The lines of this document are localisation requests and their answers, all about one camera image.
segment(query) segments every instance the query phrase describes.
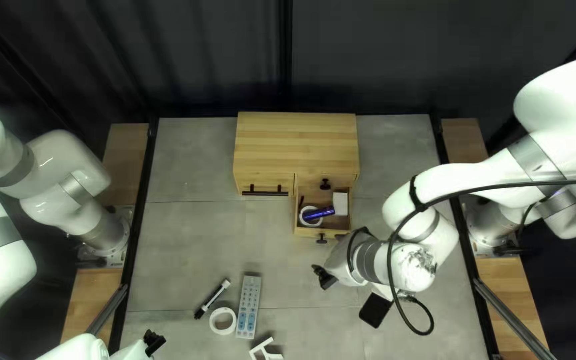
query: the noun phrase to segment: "black drawer handle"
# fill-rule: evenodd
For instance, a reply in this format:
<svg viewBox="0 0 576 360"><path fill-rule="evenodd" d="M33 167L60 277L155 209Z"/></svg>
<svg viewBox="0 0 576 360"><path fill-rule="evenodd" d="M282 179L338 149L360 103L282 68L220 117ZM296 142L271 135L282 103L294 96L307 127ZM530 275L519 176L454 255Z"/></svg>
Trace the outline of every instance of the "black drawer handle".
<svg viewBox="0 0 576 360"><path fill-rule="evenodd" d="M282 191L282 186L277 185L276 192L256 192L255 191L255 184L250 184L250 191L249 192L241 192L242 195L258 195L258 196L288 196L288 192Z"/></svg>

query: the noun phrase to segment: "open drawer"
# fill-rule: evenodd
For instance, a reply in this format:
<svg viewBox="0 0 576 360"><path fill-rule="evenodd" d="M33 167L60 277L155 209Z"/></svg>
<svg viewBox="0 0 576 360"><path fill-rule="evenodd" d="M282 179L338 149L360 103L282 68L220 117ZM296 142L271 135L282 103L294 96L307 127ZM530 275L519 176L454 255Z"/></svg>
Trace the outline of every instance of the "open drawer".
<svg viewBox="0 0 576 360"><path fill-rule="evenodd" d="M330 190L321 190L319 188L320 182L308 181L307 183L300 184L298 182L298 177L295 176L294 180L294 193L295 193L295 205L294 205L294 217L293 226L294 233L300 236L307 236L309 238L320 238L321 234L324 235L324 239L334 239L335 235L343 235L350 232L350 212L352 203L352 187L343 186L345 184L340 184L340 186L335 186L332 184ZM299 223L299 211L300 211L300 200L303 196L303 203L301 207L306 205L313 205L317 208L324 208L325 206L332 205L332 193L333 192L346 192L348 193L348 215L347 216L337 216L332 215L323 218L323 222L319 227L307 227Z"/></svg>

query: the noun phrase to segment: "black phone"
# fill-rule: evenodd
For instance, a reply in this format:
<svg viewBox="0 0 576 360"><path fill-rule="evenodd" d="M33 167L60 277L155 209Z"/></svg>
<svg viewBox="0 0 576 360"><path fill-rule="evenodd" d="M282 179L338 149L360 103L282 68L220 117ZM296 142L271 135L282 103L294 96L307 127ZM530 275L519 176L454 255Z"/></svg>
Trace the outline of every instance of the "black phone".
<svg viewBox="0 0 576 360"><path fill-rule="evenodd" d="M375 293L371 293L368 300L359 310L359 318L368 323L368 325L377 329L381 322L388 314L392 301L386 300Z"/></svg>

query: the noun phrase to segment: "black cable tie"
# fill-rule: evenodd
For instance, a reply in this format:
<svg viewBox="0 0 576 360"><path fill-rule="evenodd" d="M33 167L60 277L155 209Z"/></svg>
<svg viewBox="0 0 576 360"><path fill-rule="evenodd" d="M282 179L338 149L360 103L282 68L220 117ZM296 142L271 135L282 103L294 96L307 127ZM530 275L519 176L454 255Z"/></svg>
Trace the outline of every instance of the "black cable tie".
<svg viewBox="0 0 576 360"><path fill-rule="evenodd" d="M415 187L416 177L417 176L415 175L412 176L412 178L410 179L410 191L408 192L408 194L410 195L410 200L412 200L413 205L415 205L415 210L417 210L420 213L423 213L424 211L428 210L428 205L419 201L419 198L417 197L417 188Z"/></svg>

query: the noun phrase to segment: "remote control button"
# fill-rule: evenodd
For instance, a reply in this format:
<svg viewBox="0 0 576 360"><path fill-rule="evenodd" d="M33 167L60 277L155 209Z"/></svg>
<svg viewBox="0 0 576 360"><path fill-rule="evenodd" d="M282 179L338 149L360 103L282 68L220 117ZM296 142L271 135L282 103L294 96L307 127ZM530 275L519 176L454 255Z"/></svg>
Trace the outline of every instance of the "remote control button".
<svg viewBox="0 0 576 360"><path fill-rule="evenodd" d="M239 328L239 330L244 330L246 326L246 314L241 313L239 314L239 323L237 324L237 327Z"/></svg>
<svg viewBox="0 0 576 360"><path fill-rule="evenodd" d="M255 314L248 315L248 331L252 331L255 326Z"/></svg>

